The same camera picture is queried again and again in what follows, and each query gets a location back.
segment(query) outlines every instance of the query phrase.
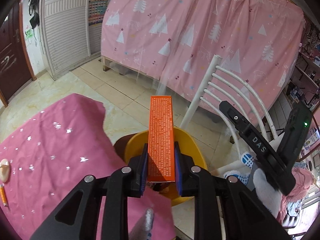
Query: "cream colored object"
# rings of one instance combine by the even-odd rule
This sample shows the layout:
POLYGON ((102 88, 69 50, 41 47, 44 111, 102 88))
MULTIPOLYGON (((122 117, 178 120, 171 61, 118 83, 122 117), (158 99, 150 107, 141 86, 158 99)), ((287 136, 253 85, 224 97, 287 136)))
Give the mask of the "cream colored object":
POLYGON ((5 183, 9 178, 10 164, 7 159, 0 162, 0 180, 5 183))

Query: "orange tube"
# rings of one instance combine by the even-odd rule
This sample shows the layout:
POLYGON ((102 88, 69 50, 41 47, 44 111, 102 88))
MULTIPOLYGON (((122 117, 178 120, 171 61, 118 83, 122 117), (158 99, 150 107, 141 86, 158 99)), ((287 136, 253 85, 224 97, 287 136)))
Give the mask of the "orange tube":
POLYGON ((4 187, 2 184, 0 184, 0 196, 1 196, 1 200, 2 200, 2 203, 5 207, 8 206, 8 201, 7 201, 7 197, 5 195, 5 192, 4 192, 4 187))

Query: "pink cloth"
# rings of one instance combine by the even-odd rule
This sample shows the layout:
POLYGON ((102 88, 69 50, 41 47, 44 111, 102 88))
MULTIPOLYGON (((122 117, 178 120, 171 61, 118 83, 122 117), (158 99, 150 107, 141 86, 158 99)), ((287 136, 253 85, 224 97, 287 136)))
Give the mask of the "pink cloth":
MULTIPOLYGON (((301 8, 286 0, 111 0, 102 25, 101 54, 160 79, 189 101, 217 54, 223 57, 221 66, 247 80, 268 108, 294 68, 303 25, 301 8)), ((249 95, 242 84, 222 76, 249 95)), ((213 81, 250 112, 233 90, 213 81)), ((200 106, 212 111, 202 102, 200 106)))
MULTIPOLYGON (((83 179, 109 176, 125 166, 105 135, 101 102, 78 94, 36 114, 0 145, 0 157, 11 162, 5 184, 9 208, 1 208, 22 238, 28 240, 60 201, 83 179)), ((128 228, 146 209, 154 210, 152 239, 175 236, 171 201, 146 189, 128 198, 128 228)))
POLYGON ((313 183, 314 176, 310 171, 306 169, 293 167, 292 174, 296 179, 296 185, 294 186, 293 190, 289 193, 289 195, 282 195, 280 210, 277 217, 277 220, 280 223, 282 223, 285 215, 287 214, 288 202, 296 202, 299 199, 303 199, 306 196, 310 188, 310 185, 312 185, 313 183))

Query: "metal screw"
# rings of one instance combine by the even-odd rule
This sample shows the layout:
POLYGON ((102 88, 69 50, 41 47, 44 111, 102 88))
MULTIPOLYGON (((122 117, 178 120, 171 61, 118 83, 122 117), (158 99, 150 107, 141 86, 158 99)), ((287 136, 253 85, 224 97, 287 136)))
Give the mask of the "metal screw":
POLYGON ((91 181, 93 181, 93 179, 94 179, 94 178, 93 178, 92 175, 88 175, 88 176, 85 176, 85 177, 84 177, 84 181, 85 181, 85 182, 91 182, 91 181))
POLYGON ((231 183, 236 183, 238 181, 238 178, 236 176, 229 176, 228 180, 231 183))
POLYGON ((125 166, 121 169, 122 173, 129 173, 131 171, 131 168, 128 166, 125 166))
POLYGON ((199 166, 192 166, 191 171, 194 173, 198 173, 201 171, 201 168, 199 166))

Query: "brown door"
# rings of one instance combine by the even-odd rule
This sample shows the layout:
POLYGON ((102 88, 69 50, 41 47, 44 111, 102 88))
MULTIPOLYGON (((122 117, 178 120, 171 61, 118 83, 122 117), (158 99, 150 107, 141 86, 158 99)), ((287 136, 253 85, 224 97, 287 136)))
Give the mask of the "brown door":
POLYGON ((19 32, 19 2, 0 27, 0 90, 6 101, 31 74, 23 53, 19 32))

